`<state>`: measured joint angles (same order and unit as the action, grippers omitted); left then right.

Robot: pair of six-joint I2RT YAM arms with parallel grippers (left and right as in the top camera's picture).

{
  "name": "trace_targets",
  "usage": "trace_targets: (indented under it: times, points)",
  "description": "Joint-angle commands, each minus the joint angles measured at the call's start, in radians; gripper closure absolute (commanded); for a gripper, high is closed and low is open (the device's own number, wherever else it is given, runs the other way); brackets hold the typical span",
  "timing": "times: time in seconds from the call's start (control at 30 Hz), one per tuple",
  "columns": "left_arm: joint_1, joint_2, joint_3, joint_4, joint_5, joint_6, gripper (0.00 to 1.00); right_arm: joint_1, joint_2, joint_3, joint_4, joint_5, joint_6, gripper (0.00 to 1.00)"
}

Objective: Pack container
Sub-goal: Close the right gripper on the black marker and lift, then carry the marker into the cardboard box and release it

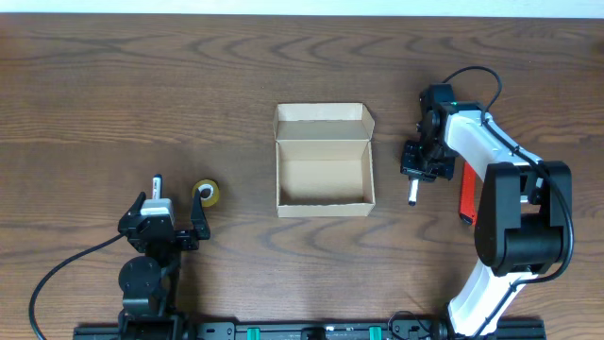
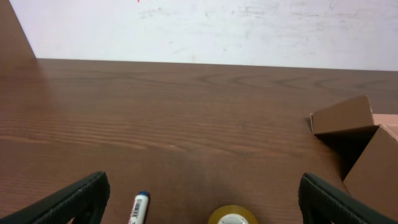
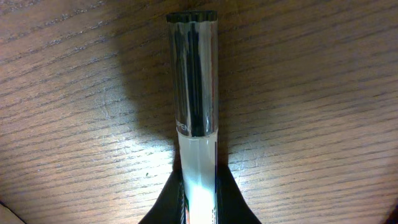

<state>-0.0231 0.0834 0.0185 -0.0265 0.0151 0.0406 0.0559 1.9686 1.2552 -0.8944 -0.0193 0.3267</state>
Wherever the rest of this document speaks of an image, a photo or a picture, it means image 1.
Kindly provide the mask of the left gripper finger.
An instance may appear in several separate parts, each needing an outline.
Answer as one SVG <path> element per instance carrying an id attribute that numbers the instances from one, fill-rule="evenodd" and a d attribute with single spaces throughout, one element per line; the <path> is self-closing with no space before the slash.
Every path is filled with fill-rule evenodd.
<path id="1" fill-rule="evenodd" d="M 118 222 L 119 231 L 137 231 L 139 225 L 145 217 L 141 214 L 141 209 L 145 201 L 145 192 L 140 192 L 134 203 L 126 211 Z"/>
<path id="2" fill-rule="evenodd" d="M 195 189 L 193 192 L 194 196 L 191 212 L 193 230 L 198 240 L 209 240 L 210 227 L 202 207 L 201 192 L 198 189 Z"/>

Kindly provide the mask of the black whiteboard marker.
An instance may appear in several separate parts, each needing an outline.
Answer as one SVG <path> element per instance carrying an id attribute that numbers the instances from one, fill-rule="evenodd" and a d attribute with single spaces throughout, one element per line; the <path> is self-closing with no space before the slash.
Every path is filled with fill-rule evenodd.
<path id="1" fill-rule="evenodd" d="M 418 178 L 410 178 L 410 188 L 408 194 L 408 204 L 410 206 L 415 206 L 417 202 L 417 194 L 419 190 L 419 182 Z"/>

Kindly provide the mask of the blue capped white marker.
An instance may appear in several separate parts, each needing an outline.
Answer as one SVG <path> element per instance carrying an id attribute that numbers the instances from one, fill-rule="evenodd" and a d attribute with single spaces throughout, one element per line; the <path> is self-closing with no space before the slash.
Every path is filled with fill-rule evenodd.
<path id="1" fill-rule="evenodd" d="M 152 178 L 152 199 L 161 199 L 161 190 L 162 190 L 162 176 L 160 174 L 156 174 Z"/>

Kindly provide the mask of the yellow tape roll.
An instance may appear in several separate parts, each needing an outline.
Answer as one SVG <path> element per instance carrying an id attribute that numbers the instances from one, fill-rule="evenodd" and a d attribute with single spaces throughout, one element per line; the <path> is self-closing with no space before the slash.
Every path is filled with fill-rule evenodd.
<path id="1" fill-rule="evenodd" d="M 195 183 L 192 196 L 199 195 L 199 201 L 203 208 L 214 206 L 220 199 L 218 184 L 211 179 L 202 179 Z"/>

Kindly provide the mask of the red utility knife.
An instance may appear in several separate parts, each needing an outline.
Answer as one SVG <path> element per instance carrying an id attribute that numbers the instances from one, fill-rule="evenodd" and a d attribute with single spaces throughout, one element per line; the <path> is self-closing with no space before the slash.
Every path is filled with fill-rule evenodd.
<path id="1" fill-rule="evenodd" d="M 459 216 L 464 223 L 471 226 L 474 226 L 477 220 L 475 206 L 476 177 L 476 172 L 466 161 L 462 169 Z"/>

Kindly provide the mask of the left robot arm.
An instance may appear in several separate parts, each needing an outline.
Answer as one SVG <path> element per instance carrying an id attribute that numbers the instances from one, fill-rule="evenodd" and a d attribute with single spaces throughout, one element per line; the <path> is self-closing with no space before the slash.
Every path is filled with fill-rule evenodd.
<path id="1" fill-rule="evenodd" d="M 172 201 L 140 193 L 118 223 L 118 231 L 140 253 L 119 273 L 123 312 L 120 339 L 194 339 L 196 326 L 176 306 L 181 253 L 210 238 L 202 192 L 193 197 L 191 229 L 174 227 Z"/>

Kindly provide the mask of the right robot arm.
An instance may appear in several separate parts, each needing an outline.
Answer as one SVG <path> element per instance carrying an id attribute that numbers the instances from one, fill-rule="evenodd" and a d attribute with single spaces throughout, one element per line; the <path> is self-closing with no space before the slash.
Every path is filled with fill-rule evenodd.
<path id="1" fill-rule="evenodd" d="M 574 250 L 572 175 L 561 161 L 525 151 L 479 102 L 459 102 L 448 83 L 419 95 L 418 140 L 405 143 L 401 172 L 410 180 L 408 202 L 420 182 L 451 179 L 463 158 L 482 181 L 474 227 L 478 261 L 461 291 L 431 323 L 432 339 L 488 339 L 526 286 L 558 278 Z"/>

